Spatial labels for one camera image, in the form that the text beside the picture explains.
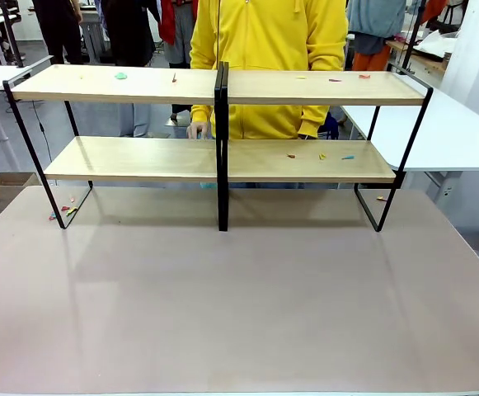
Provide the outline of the person's right hand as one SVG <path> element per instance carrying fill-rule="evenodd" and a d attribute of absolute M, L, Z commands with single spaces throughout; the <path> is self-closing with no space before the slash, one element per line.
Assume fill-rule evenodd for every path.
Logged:
<path fill-rule="evenodd" d="M 191 121 L 186 129 L 188 139 L 208 139 L 210 135 L 210 123 L 208 121 Z"/>

